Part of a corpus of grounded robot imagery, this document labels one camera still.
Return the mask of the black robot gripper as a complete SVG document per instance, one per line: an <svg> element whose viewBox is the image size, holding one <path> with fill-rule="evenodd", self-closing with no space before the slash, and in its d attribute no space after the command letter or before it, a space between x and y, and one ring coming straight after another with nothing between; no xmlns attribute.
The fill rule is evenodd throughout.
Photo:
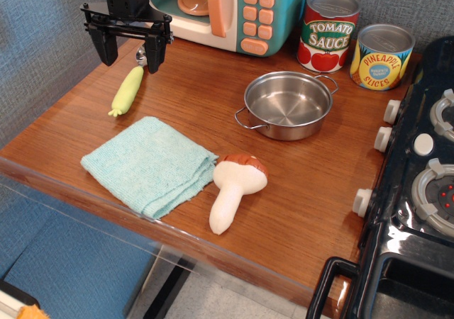
<svg viewBox="0 0 454 319"><path fill-rule="evenodd" d="M90 22L93 16L100 16L111 23L121 22L125 25L135 22L152 23L162 29L162 36L150 35L145 38L145 54L148 71L151 74L159 70L165 60L167 43L173 42L174 37L170 29L172 17L154 9L150 0L105 0L105 2L88 3L80 6L85 13L86 22ZM100 60L107 66L111 66L118 57L116 36L107 30L100 29L95 25L88 25L94 47Z"/></svg>

